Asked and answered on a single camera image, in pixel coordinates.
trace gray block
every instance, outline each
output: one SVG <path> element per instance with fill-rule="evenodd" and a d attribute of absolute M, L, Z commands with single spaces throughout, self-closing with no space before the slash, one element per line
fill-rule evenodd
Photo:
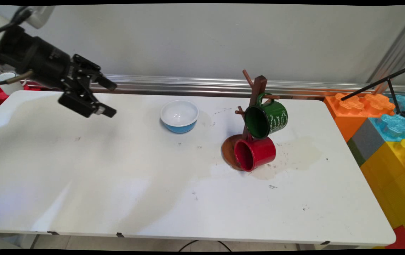
<path fill-rule="evenodd" d="M 379 131 L 372 124 L 371 119 L 367 118 L 352 137 L 365 161 L 385 142 Z"/>

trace blue bowl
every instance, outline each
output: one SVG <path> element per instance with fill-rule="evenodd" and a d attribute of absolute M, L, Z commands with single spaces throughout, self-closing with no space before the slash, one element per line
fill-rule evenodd
<path fill-rule="evenodd" d="M 168 102 L 160 111 L 160 119 L 175 133 L 185 133 L 193 129 L 199 116 L 198 107 L 187 100 Z"/>

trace orange block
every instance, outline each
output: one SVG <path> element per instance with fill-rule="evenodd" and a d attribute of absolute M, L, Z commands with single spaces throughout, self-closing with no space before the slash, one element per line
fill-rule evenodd
<path fill-rule="evenodd" d="M 390 99 L 382 94 L 366 94 L 360 99 L 360 102 L 364 104 L 368 117 L 380 118 L 382 114 L 394 115 L 395 105 L 390 103 Z"/>
<path fill-rule="evenodd" d="M 358 96 L 341 101 L 341 98 L 344 96 L 345 94 L 338 93 L 334 97 L 325 97 L 324 103 L 332 114 L 344 140 L 347 142 L 363 122 L 366 121 L 367 114 Z"/>
<path fill-rule="evenodd" d="M 366 118 L 379 118 L 382 114 L 394 115 L 395 105 L 382 94 L 366 94 L 364 98 L 353 96 L 342 101 L 341 98 L 346 95 L 338 93 L 334 97 L 324 99 L 346 142 L 352 138 Z"/>

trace mug handle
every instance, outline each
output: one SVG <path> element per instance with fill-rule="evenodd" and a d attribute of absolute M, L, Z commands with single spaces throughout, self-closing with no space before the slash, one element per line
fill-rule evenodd
<path fill-rule="evenodd" d="M 258 95 L 258 99 L 256 100 L 256 105 L 257 105 L 257 106 L 261 106 L 261 104 L 262 104 L 262 97 L 264 97 L 264 95 L 272 95 L 272 94 L 267 93 L 267 92 L 264 92 L 264 93 L 259 94 L 259 95 Z"/>

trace white table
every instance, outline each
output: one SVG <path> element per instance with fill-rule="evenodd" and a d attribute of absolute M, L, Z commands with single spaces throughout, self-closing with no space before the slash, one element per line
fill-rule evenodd
<path fill-rule="evenodd" d="M 0 106 L 0 232 L 388 245 L 395 235 L 324 103 L 280 100 L 275 161 L 251 173 L 222 159 L 248 98 L 96 94 L 118 110 L 84 118 L 61 92 Z M 195 128 L 159 121 L 166 102 L 200 109 Z"/>

